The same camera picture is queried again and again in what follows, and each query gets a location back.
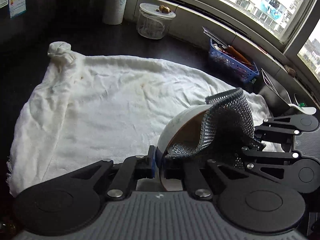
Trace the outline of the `grey mesh dish cloth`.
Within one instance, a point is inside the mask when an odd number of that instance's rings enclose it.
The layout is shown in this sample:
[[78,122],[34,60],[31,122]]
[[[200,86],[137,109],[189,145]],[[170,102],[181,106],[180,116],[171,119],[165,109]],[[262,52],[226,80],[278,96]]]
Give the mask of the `grey mesh dish cloth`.
[[165,153],[164,163],[205,155],[231,160],[244,146],[265,148],[255,137],[252,112],[241,88],[208,96],[204,105],[211,107],[202,119],[197,146],[182,142],[172,144]]

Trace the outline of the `white bowl with brown rim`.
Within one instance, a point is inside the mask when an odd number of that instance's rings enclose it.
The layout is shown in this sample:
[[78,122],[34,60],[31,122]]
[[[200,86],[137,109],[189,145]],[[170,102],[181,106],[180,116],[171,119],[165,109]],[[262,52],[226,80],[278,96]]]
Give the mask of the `white bowl with brown rim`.
[[167,149],[178,142],[196,147],[200,140],[202,119],[210,107],[211,105],[199,105],[185,109],[173,117],[163,129],[157,142],[156,164],[159,180],[165,191],[182,190],[182,183],[179,179],[164,178],[163,159]]

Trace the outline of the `dark red cooking appliance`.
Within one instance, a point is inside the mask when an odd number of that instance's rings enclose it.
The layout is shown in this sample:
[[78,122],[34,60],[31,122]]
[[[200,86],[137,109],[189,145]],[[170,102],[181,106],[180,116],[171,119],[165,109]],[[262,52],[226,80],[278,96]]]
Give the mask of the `dark red cooking appliance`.
[[60,29],[76,30],[102,19],[105,0],[25,0],[26,10],[10,16],[1,8],[1,43],[21,33],[39,31],[45,35]]

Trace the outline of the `dark metal container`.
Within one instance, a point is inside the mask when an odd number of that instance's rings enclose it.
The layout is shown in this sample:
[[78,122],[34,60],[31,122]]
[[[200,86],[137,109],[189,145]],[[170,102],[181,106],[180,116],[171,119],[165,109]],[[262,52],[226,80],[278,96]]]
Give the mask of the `dark metal container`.
[[267,71],[261,69],[263,85],[259,94],[271,108],[287,109],[291,103],[288,91]]

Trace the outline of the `white plastic spoon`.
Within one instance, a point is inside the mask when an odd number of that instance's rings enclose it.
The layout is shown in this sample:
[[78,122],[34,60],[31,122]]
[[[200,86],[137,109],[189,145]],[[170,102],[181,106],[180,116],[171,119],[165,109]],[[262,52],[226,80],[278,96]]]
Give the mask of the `white plastic spoon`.
[[291,108],[294,108],[294,109],[296,109],[306,115],[314,115],[317,111],[317,109],[315,109],[315,107],[300,107],[300,106],[295,105],[293,103],[289,103],[288,106]]

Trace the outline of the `white towel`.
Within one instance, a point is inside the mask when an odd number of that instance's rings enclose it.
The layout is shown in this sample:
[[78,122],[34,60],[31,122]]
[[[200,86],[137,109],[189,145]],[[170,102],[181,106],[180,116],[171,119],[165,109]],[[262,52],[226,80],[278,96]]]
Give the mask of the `white towel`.
[[121,163],[157,145],[169,122],[200,110],[196,139],[163,147],[164,160],[198,156],[212,141],[209,127],[227,108],[248,127],[272,116],[265,99],[198,69],[135,56],[85,56],[66,42],[48,48],[42,82],[22,107],[8,161],[8,186],[23,190],[102,159]]

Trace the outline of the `blue plastic basket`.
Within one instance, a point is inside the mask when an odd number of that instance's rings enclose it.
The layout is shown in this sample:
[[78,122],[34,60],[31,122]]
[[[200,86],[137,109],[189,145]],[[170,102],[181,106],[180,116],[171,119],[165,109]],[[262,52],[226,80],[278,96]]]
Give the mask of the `blue plastic basket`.
[[259,76],[259,70],[253,61],[250,64],[238,61],[230,53],[226,52],[217,43],[215,43],[212,38],[210,38],[209,45],[210,59],[219,66],[227,69],[242,83],[247,84]]

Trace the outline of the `glass jar with lid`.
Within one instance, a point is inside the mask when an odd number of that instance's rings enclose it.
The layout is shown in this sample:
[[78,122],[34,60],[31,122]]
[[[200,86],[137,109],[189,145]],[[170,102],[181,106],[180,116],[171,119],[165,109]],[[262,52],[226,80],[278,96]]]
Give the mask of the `glass jar with lid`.
[[137,31],[145,38],[160,40],[167,35],[176,14],[171,10],[169,14],[157,12],[159,5],[140,3],[137,20]]

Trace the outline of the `brown garlic bulb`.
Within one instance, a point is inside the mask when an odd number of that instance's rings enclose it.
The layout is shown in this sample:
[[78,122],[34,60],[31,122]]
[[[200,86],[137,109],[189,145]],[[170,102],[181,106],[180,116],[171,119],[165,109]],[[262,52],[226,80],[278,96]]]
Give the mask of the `brown garlic bulb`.
[[162,14],[169,14],[171,13],[171,9],[167,6],[160,5],[158,9],[156,9],[157,12],[161,12]]

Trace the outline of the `orange handled knife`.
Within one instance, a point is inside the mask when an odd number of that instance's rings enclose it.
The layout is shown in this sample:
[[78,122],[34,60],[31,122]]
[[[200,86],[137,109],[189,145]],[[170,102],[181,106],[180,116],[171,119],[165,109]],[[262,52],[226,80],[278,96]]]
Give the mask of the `orange handled knife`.
[[254,66],[251,64],[251,62],[244,57],[240,52],[238,52],[236,49],[234,49],[232,46],[228,45],[226,42],[218,38],[216,35],[214,35],[209,29],[206,27],[202,27],[203,33],[209,36],[212,40],[214,40],[217,44],[221,45],[221,48],[223,51],[226,51],[229,55],[232,55],[236,60],[238,60],[240,63],[247,66],[249,69],[253,70]]

